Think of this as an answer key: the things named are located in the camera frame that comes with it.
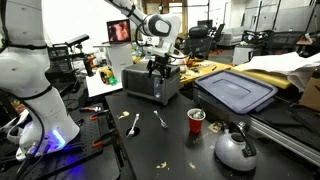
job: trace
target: food scrap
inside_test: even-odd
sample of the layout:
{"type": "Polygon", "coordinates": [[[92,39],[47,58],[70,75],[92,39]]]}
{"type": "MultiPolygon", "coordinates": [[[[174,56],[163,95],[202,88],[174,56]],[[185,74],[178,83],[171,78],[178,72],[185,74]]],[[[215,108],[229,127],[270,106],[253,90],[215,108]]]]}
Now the food scrap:
{"type": "Polygon", "coordinates": [[[189,162],[189,166],[191,167],[191,169],[195,169],[196,166],[194,164],[192,164],[192,162],[189,162]]]}
{"type": "Polygon", "coordinates": [[[158,165],[158,166],[157,166],[157,169],[163,169],[163,168],[165,168],[165,167],[167,167],[167,162],[166,162],[166,161],[163,162],[163,163],[161,163],[161,165],[158,165]]]}
{"type": "Polygon", "coordinates": [[[208,129],[214,133],[217,133],[220,131],[221,127],[222,127],[222,124],[216,121],[212,123],[210,126],[208,126],[208,129]]]}
{"type": "Polygon", "coordinates": [[[130,115],[130,113],[129,113],[128,111],[124,111],[124,112],[122,113],[122,115],[121,115],[120,117],[118,117],[118,119],[127,117],[127,116],[129,116],[129,115],[130,115]]]}

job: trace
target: computer monitor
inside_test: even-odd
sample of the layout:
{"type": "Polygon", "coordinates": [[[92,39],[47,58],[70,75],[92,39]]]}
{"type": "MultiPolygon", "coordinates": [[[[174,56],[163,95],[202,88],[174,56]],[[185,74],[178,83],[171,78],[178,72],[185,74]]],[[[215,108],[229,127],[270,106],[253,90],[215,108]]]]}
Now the computer monitor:
{"type": "Polygon", "coordinates": [[[130,20],[122,19],[117,21],[108,21],[108,38],[110,44],[130,43],[130,20]]]}
{"type": "Polygon", "coordinates": [[[211,28],[212,28],[212,19],[210,19],[210,20],[200,20],[200,21],[198,21],[198,26],[203,26],[203,25],[205,25],[205,26],[207,26],[209,29],[211,29],[211,28]]]}

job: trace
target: electric kettle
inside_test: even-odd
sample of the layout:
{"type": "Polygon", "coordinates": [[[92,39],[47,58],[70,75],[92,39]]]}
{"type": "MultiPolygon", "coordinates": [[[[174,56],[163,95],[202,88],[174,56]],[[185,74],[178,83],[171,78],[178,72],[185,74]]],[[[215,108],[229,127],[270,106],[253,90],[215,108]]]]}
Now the electric kettle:
{"type": "Polygon", "coordinates": [[[214,149],[216,156],[223,164],[237,171],[251,171],[258,161],[254,144],[246,138],[244,133],[245,125],[244,122],[236,124],[235,127],[239,133],[232,134],[225,126],[225,133],[219,137],[214,149]]]}

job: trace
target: red plastic cup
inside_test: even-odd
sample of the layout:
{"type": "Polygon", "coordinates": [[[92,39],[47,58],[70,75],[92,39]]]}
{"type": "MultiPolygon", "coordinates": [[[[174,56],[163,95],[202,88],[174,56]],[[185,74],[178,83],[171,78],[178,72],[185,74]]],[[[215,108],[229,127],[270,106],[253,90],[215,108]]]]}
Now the red plastic cup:
{"type": "Polygon", "coordinates": [[[201,131],[201,126],[202,126],[202,121],[206,117],[206,114],[203,112],[204,116],[202,119],[195,119],[193,118],[193,114],[196,112],[202,111],[201,109],[190,109],[188,111],[188,117],[189,117],[189,127],[190,127],[190,132],[192,133],[199,133],[201,131]]]}

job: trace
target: blue light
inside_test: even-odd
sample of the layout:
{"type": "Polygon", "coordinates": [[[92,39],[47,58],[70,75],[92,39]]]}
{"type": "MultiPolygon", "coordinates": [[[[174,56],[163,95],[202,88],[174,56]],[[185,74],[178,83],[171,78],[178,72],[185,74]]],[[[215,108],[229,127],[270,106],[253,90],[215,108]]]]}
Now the blue light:
{"type": "Polygon", "coordinates": [[[59,146],[63,146],[66,143],[66,141],[62,138],[62,136],[59,134],[59,132],[57,130],[53,130],[52,134],[59,141],[59,146]]]}

